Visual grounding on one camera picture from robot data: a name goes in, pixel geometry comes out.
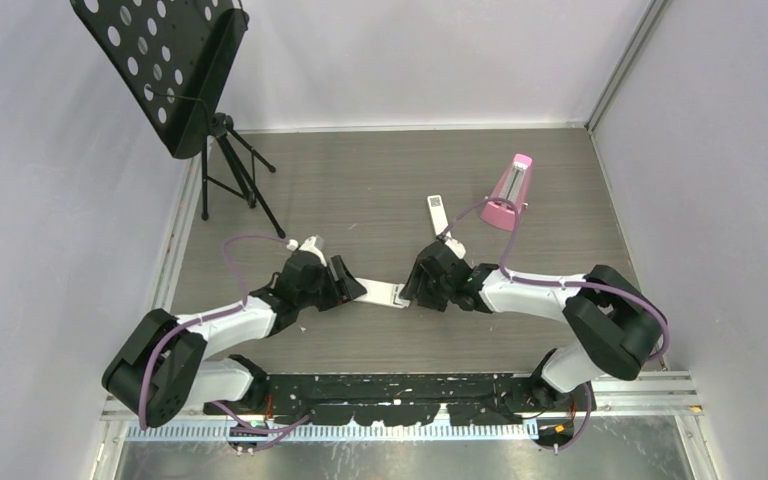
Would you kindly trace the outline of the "long white remote control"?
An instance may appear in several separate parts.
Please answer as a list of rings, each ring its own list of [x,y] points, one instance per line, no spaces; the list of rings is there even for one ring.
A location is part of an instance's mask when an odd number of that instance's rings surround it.
[[[441,195],[430,195],[426,198],[433,232],[436,237],[441,235],[450,238],[451,228]]]

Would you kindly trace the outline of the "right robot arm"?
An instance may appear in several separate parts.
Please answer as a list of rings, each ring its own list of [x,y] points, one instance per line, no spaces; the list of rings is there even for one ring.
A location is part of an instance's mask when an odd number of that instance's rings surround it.
[[[574,342],[551,350],[528,378],[532,400],[549,411],[602,375],[636,379],[668,344],[663,314],[607,265],[572,276],[527,274],[492,263],[471,265],[458,241],[438,238],[418,254],[399,297],[437,311],[454,304],[568,325]]]

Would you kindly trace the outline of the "small white remote control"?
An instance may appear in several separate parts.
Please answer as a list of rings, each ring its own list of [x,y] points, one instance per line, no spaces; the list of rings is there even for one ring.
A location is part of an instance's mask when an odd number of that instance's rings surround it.
[[[383,307],[405,309],[411,304],[410,300],[400,297],[405,285],[377,280],[358,278],[357,281],[366,290],[364,295],[356,298],[357,302]]]

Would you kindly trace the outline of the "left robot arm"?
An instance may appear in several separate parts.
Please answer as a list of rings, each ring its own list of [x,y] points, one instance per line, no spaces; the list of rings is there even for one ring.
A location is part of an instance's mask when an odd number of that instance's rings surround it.
[[[366,293],[341,257],[323,261],[315,253],[296,251],[268,285],[245,300],[199,314],[149,311],[107,366],[101,385],[137,415],[144,429],[214,401],[256,413],[267,398],[257,380],[261,370],[246,360],[217,360],[215,354],[280,333],[304,309],[327,311]]]

